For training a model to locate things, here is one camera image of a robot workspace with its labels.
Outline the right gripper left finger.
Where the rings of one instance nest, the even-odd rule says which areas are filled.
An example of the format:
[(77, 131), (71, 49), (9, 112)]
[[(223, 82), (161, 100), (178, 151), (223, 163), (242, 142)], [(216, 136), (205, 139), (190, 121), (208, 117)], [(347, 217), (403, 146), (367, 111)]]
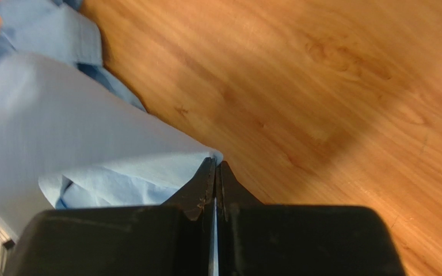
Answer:
[(5, 275), (212, 275), (216, 162), (157, 206), (46, 210), (24, 229)]

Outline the light blue long sleeve shirt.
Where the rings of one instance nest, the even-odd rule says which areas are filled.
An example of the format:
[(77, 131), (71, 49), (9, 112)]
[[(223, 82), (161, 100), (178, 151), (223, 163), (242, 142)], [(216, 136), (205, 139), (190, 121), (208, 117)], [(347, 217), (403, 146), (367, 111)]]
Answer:
[(149, 114), (105, 69), (80, 1), (0, 1), (0, 223), (156, 205), (222, 154)]

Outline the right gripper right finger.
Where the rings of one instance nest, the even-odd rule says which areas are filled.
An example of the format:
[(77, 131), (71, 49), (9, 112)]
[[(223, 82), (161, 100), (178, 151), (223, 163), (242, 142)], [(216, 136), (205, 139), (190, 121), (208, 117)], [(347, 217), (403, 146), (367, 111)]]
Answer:
[(263, 204), (216, 169), (220, 275), (404, 275), (387, 226), (365, 206)]

